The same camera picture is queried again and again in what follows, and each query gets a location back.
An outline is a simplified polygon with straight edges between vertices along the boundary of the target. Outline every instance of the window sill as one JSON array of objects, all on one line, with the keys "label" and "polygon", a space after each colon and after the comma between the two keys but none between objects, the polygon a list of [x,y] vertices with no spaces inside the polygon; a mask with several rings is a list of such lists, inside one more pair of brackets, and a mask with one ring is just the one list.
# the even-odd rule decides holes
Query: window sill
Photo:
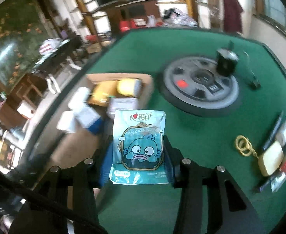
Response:
[{"label": "window sill", "polygon": [[262,15],[256,15],[253,14],[253,16],[261,21],[263,21],[264,23],[267,23],[268,25],[272,26],[274,29],[276,29],[278,32],[280,32],[285,38],[286,38],[286,31],[284,31],[282,29],[282,26],[279,25],[277,22],[275,22],[273,19],[270,19],[266,16],[262,16]]}]

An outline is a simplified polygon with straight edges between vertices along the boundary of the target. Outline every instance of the teal tissue packet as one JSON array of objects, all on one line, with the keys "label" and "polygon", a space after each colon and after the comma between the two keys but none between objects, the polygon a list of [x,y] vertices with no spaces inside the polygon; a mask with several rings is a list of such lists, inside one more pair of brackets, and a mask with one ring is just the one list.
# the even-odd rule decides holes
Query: teal tissue packet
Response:
[{"label": "teal tissue packet", "polygon": [[116,111],[109,175],[113,183],[168,183],[163,156],[165,119],[164,111]]}]

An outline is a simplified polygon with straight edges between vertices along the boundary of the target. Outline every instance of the cartoon mouth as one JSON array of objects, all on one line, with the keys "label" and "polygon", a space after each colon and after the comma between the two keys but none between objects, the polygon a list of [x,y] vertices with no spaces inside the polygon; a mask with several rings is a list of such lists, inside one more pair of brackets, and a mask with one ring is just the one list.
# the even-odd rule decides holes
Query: cartoon mouth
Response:
[{"label": "cartoon mouth", "polygon": [[133,157],[133,159],[144,159],[144,160],[147,160],[147,156],[145,156],[143,154],[138,154],[138,155],[135,155]]}]

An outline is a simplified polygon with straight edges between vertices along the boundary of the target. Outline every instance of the cartoon eye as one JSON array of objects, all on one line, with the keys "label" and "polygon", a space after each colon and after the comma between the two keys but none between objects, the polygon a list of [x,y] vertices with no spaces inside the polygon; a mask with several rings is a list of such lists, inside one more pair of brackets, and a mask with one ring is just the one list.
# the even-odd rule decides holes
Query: cartoon eye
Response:
[{"label": "cartoon eye", "polygon": [[133,147],[132,147],[132,152],[133,153],[139,153],[141,151],[141,147],[139,146],[139,145],[134,145]]},{"label": "cartoon eye", "polygon": [[148,156],[151,156],[152,154],[154,154],[154,149],[153,147],[146,147],[144,150],[144,153]]}]

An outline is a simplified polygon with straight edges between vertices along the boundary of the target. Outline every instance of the yellow chain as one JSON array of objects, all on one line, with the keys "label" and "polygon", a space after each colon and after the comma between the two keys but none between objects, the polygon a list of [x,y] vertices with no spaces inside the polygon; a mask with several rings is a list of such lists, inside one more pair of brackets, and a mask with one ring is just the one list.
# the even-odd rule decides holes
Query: yellow chain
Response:
[{"label": "yellow chain", "polygon": [[252,144],[249,141],[249,139],[245,138],[243,135],[239,135],[236,137],[235,146],[236,146],[236,149],[239,150],[239,152],[244,157],[248,157],[252,153],[256,158],[259,158],[258,154],[255,152],[254,148],[252,147]]}]

